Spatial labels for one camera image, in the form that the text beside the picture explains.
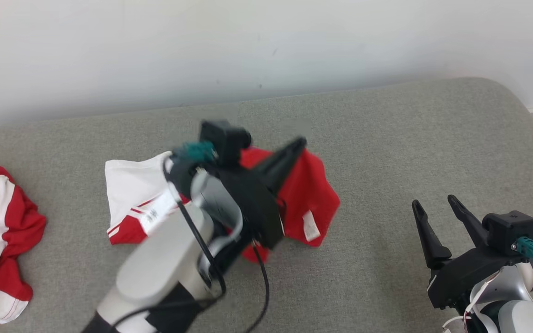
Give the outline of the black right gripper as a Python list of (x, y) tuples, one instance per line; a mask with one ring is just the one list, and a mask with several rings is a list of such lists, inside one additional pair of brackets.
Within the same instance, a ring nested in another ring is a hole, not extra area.
[(521, 255), (503, 255), (487, 245), (487, 231), (482, 223), (455, 195), (448, 195), (448, 203), (457, 219), (462, 222), (476, 248), (451, 259), (449, 248), (442, 245), (428, 222), (428, 215), (418, 200), (413, 200), (412, 211), (421, 242), (421, 248), (432, 277), (428, 297), (434, 308), (444, 309), (463, 298), (480, 281), (504, 266), (521, 262)]

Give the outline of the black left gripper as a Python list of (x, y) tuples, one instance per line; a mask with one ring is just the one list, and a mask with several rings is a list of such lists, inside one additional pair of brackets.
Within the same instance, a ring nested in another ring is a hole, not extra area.
[(265, 248), (274, 249), (283, 239), (283, 221), (275, 195), (283, 188), (306, 145), (305, 137), (296, 137), (253, 169), (218, 170), (218, 178)]

